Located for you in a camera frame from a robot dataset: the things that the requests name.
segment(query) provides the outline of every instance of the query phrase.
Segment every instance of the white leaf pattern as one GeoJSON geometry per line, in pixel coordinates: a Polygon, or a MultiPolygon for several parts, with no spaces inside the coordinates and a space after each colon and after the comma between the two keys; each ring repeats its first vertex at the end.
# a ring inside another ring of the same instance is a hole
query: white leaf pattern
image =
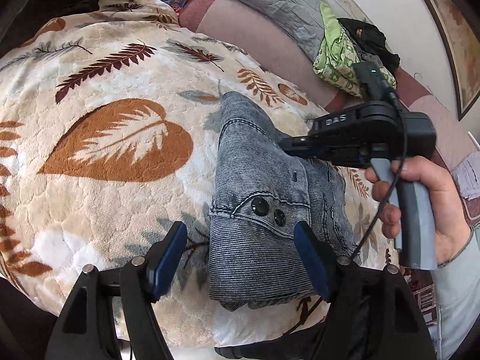
{"type": "Polygon", "coordinates": [[[124,119],[115,122],[108,130],[99,131],[101,136],[84,141],[87,147],[70,159],[91,164],[133,151],[132,164],[135,164],[152,149],[162,148],[162,138],[168,135],[168,131],[160,115],[150,108],[145,112],[137,110],[135,114],[121,115],[124,119]]]}

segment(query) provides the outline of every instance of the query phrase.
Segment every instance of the picture frame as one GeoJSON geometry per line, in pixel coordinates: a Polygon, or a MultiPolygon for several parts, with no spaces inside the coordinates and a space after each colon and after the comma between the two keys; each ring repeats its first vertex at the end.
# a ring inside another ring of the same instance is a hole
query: picture frame
{"type": "Polygon", "coordinates": [[[445,46],[455,86],[458,120],[462,120],[480,96],[480,41],[474,31],[477,26],[471,26],[471,15],[467,21],[452,0],[424,2],[445,46]]]}

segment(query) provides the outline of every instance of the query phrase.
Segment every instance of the light gray sleeve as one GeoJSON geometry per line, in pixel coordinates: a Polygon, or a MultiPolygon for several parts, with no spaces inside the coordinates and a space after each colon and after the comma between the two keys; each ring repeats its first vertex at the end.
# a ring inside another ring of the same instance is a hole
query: light gray sleeve
{"type": "Polygon", "coordinates": [[[480,251],[475,236],[452,262],[431,275],[440,327],[438,359],[447,360],[480,314],[480,251]]]}

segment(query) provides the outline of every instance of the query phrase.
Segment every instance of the jeans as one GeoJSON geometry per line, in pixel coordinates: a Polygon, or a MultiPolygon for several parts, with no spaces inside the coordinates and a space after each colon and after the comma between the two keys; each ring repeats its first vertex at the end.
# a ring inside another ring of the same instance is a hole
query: jeans
{"type": "Polygon", "coordinates": [[[210,207],[210,298],[233,311],[244,304],[256,309],[313,295],[293,229],[306,221],[337,255],[351,254],[355,244],[344,210],[345,180],[325,161],[285,154],[277,143],[288,135],[240,93],[222,96],[220,115],[210,207]],[[262,210],[256,212],[259,198],[262,210]]]}

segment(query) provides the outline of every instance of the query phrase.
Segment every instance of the leaf-patterned blanket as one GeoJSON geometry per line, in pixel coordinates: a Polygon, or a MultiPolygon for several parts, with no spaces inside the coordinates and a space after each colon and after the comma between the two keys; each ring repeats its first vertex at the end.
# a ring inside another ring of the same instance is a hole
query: leaf-patterned blanket
{"type": "MultiPolygon", "coordinates": [[[[295,326],[315,298],[235,312],[208,298],[218,98],[228,91],[290,135],[325,114],[245,51],[180,28],[158,0],[100,0],[97,12],[53,19],[0,59],[0,272],[59,314],[83,265],[124,264],[182,220],[188,244],[154,305],[169,345],[239,345],[295,326]]],[[[376,207],[370,185],[361,171],[341,172],[360,238],[376,207]]],[[[363,261],[382,268],[387,248],[394,255],[377,227],[363,261]]],[[[118,301],[114,311],[126,337],[118,301]]]]}

